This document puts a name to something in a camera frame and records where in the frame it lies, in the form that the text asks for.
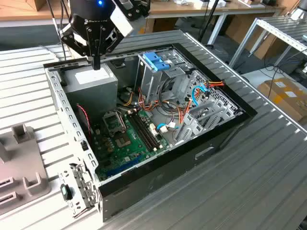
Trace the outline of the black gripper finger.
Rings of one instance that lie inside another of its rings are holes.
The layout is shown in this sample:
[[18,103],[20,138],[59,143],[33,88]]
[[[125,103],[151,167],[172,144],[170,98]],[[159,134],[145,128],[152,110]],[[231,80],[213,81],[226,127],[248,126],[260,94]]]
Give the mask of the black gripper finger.
[[97,54],[95,56],[96,70],[100,69],[101,57],[106,53],[111,53],[122,39],[123,35],[117,27],[114,27],[111,31],[109,31],[109,33],[107,33],[107,29],[101,26],[97,46]]
[[70,49],[75,51],[82,57],[87,57],[88,61],[91,63],[93,70],[97,70],[97,52],[91,42],[85,41],[85,45],[77,40],[80,37],[78,34],[75,35],[71,24],[69,23],[63,29],[59,30],[60,40],[66,44]]

